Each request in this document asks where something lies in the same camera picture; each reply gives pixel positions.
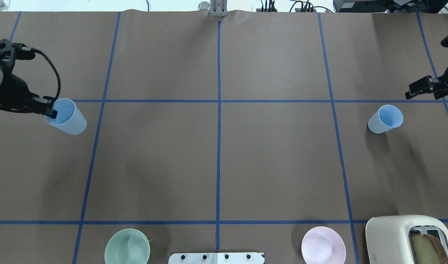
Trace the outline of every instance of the black cable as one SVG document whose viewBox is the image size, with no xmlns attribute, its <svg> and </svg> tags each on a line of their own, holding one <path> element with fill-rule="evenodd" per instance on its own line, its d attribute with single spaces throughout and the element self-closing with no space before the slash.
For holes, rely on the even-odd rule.
<svg viewBox="0 0 448 264">
<path fill-rule="evenodd" d="M 333 11 L 329 10 L 326 7 L 321 7 L 321 8 L 324 8 L 324 9 L 328 10 L 328 12 L 333 13 Z"/>
<path fill-rule="evenodd" d="M 289 10 L 289 12 L 292 11 L 292 9 L 293 9 L 294 6 L 296 5 L 296 3 L 301 3 L 301 12 L 302 12 L 302 10 L 308 10 L 308 8 L 310 9 L 310 8 L 313 6 L 313 4 L 312 4 L 311 2 L 309 2 L 309 1 L 307 1 L 307 2 L 303 2 L 303 1 L 294 1 L 294 4 L 292 5 L 292 7 L 291 7 L 291 9 Z"/>
<path fill-rule="evenodd" d="M 301 8 L 304 7 L 304 2 L 302 2 L 302 1 L 295 1 L 294 4 L 292 5 L 292 7 L 291 7 L 290 10 L 289 10 L 289 13 L 292 11 L 292 9 L 293 9 L 294 6 L 296 5 L 296 3 L 301 3 Z"/>
<path fill-rule="evenodd" d="M 51 66 L 52 70 L 54 71 L 54 74 L 56 74 L 56 79 L 58 80 L 58 91 L 56 92 L 56 96 L 54 97 L 54 100 L 52 100 L 50 103 L 46 104 L 45 106 L 43 106 L 43 107 L 41 107 L 41 108 L 39 108 L 37 110 L 32 111 L 33 113 L 37 113 L 37 112 L 40 112 L 41 110 L 44 110 L 44 109 L 46 109 L 48 107 L 52 108 L 54 102 L 56 100 L 58 100 L 59 94 L 61 93 L 61 78 L 59 77 L 59 73 L 56 70 L 56 68 L 54 67 L 53 63 L 48 58 L 48 56 L 46 56 L 46 54 L 44 54 L 41 50 L 37 50 L 35 48 L 32 48 L 31 51 L 33 51 L 35 53 L 38 53 L 39 55 L 43 56 L 46 59 L 46 61 L 49 63 L 49 65 Z"/>
<path fill-rule="evenodd" d="M 54 102 L 56 100 L 58 100 L 59 98 L 59 94 L 61 93 L 61 78 L 59 77 L 59 73 L 56 70 L 56 68 L 54 67 L 53 63 L 51 62 L 51 60 L 48 58 L 48 56 L 46 56 L 46 54 L 44 54 L 41 50 L 37 50 L 35 48 L 31 48 L 32 52 L 38 53 L 39 55 L 43 56 L 46 61 L 49 63 L 49 65 L 51 66 L 52 70 L 54 71 L 54 74 L 56 74 L 56 79 L 58 80 L 58 91 L 56 92 L 56 96 L 54 97 L 54 100 L 52 100 L 50 103 L 45 104 L 43 107 L 40 107 L 36 110 L 31 110 L 31 111 L 23 111 L 23 110 L 11 110 L 11 109 L 6 109 L 3 107 L 0 107 L 0 110 L 4 110 L 7 112 L 12 112 L 12 113 L 21 113 L 21 114 L 31 114 L 31 113 L 39 113 L 42 110 L 53 106 Z"/>
</svg>

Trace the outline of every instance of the metal bracket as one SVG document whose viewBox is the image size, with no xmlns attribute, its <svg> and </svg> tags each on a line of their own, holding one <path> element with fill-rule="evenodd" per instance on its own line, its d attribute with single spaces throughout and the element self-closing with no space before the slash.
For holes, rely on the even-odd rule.
<svg viewBox="0 0 448 264">
<path fill-rule="evenodd" d="M 265 254 L 246 253 L 175 253 L 168 264 L 265 264 Z"/>
<path fill-rule="evenodd" d="M 227 17 L 227 0 L 211 0 L 211 17 Z"/>
</svg>

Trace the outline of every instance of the table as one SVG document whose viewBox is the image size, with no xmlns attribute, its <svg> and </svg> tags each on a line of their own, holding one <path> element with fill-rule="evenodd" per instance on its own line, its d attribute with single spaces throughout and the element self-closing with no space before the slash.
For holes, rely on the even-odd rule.
<svg viewBox="0 0 448 264">
<path fill-rule="evenodd" d="M 363 264 L 381 215 L 448 227 L 448 97 L 405 100 L 448 66 L 448 15 L 0 13 L 88 121 L 70 136 L 0 111 L 0 263 L 98 263 L 136 228 L 149 263 L 175 252 L 264 252 L 303 263 L 316 226 Z M 39 58 L 14 74 L 52 95 Z M 367 129 L 383 104 L 405 121 Z"/>
</svg>

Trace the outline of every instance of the electronic equipment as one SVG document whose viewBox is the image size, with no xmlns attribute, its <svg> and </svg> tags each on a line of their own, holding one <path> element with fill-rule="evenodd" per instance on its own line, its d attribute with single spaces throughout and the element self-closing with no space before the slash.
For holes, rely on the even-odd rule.
<svg viewBox="0 0 448 264">
<path fill-rule="evenodd" d="M 333 0 L 336 12 L 439 13 L 448 0 Z"/>
<path fill-rule="evenodd" d="M 433 217 L 374 217 L 366 225 L 366 244 L 371 264 L 422 264 L 424 259 L 448 263 L 448 230 Z"/>
</svg>

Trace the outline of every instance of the cup rim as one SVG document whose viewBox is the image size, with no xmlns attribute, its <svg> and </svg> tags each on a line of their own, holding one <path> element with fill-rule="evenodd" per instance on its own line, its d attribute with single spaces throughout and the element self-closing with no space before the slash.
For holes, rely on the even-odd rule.
<svg viewBox="0 0 448 264">
<path fill-rule="evenodd" d="M 57 101 L 59 101 L 59 100 L 69 100 L 69 101 L 74 105 L 74 112 L 72 113 L 71 117 L 70 117 L 68 120 L 66 120 L 65 122 L 62 122 L 61 124 L 51 124 L 51 123 L 48 122 L 48 118 L 49 118 L 49 119 L 52 119 L 52 118 L 51 118 L 51 117 L 44 116 L 44 120 L 46 121 L 46 123 L 48 123 L 48 125 L 52 125 L 53 127 L 57 127 L 57 126 L 60 126 L 60 125 L 64 125 L 65 123 L 69 122 L 69 121 L 74 117 L 74 115 L 75 115 L 76 112 L 77 112 L 77 106 L 76 106 L 76 103 L 75 103 L 73 100 L 70 100 L 69 98 L 59 98 L 59 99 L 56 100 L 55 102 L 57 102 Z"/>
<path fill-rule="evenodd" d="M 397 125 L 397 126 L 389 126 L 389 125 L 387 125 L 386 123 L 384 123 L 384 122 L 382 121 L 382 119 L 380 118 L 380 111 L 381 111 L 381 109 L 382 109 L 383 107 L 390 107 L 390 106 L 393 107 L 396 111 L 398 111 L 398 112 L 400 113 L 400 115 L 401 115 L 401 122 L 400 122 L 400 124 Z M 391 105 L 391 104 L 385 104 L 385 105 L 382 105 L 382 106 L 379 108 L 379 110 L 377 111 L 377 117 L 379 118 L 380 122 L 381 122 L 383 125 L 385 125 L 386 127 L 388 127 L 388 128 L 397 128 L 397 127 L 399 127 L 399 126 L 401 126 L 401 125 L 403 124 L 403 113 L 402 113 L 401 110 L 398 109 L 398 107 L 396 107 L 395 105 Z"/>
</svg>

